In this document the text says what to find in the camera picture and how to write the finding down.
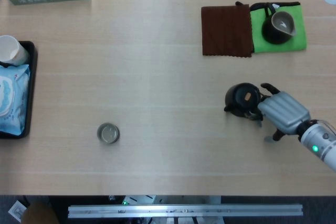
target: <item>wet wipes package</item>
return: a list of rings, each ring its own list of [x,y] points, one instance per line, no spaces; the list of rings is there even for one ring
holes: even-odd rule
[[[20,135],[25,126],[29,65],[0,66],[0,131]]]

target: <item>teapot handle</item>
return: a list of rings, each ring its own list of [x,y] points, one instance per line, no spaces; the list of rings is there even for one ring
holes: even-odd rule
[[[274,6],[273,6],[273,4],[267,2],[267,3],[265,4],[265,14],[266,14],[266,18],[269,16],[268,9],[271,10],[271,14],[272,14],[272,15],[276,12],[276,11],[275,11],[275,8],[274,8]]]

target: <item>floor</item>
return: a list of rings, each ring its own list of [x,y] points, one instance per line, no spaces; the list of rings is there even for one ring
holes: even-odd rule
[[[0,223],[1,224],[18,224],[18,222],[7,212],[11,206],[19,200],[24,205],[31,204],[36,201],[42,201],[50,204],[48,197],[43,196],[0,196]],[[97,201],[99,204],[105,204],[100,198],[81,197],[79,201],[84,205],[87,201]],[[58,197],[59,202],[64,202],[63,209],[67,209],[67,204],[71,204],[68,197],[64,200]],[[249,218],[225,218],[226,224],[335,224],[336,223],[336,197],[222,197],[222,204],[291,204],[300,203],[303,205],[303,217],[249,217]],[[66,221],[65,217],[61,224],[69,223],[113,223],[109,221]]]

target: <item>black tray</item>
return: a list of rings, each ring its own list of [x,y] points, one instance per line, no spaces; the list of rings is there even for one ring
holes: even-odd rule
[[[31,41],[19,41],[19,42],[28,51],[30,55],[30,59],[28,63],[29,69],[30,69],[30,78],[29,78],[29,85],[28,85],[28,99],[27,99],[25,127],[21,135],[19,136],[0,131],[0,138],[20,139],[20,138],[26,137],[30,132],[30,122],[32,120],[31,111],[33,109],[35,76],[36,76],[36,68],[37,68],[37,50],[35,48],[34,43],[32,43]],[[0,62],[0,65],[4,67],[9,66],[8,64],[4,64],[1,62]]]

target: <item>robotic hand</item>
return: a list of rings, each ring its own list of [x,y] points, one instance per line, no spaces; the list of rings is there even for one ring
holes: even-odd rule
[[[266,117],[277,128],[273,135],[279,141],[284,135],[299,135],[299,141],[330,168],[336,171],[336,130],[328,122],[312,120],[309,111],[288,93],[263,83],[272,96],[263,95],[250,83],[233,86],[225,97],[225,111],[249,118]]]

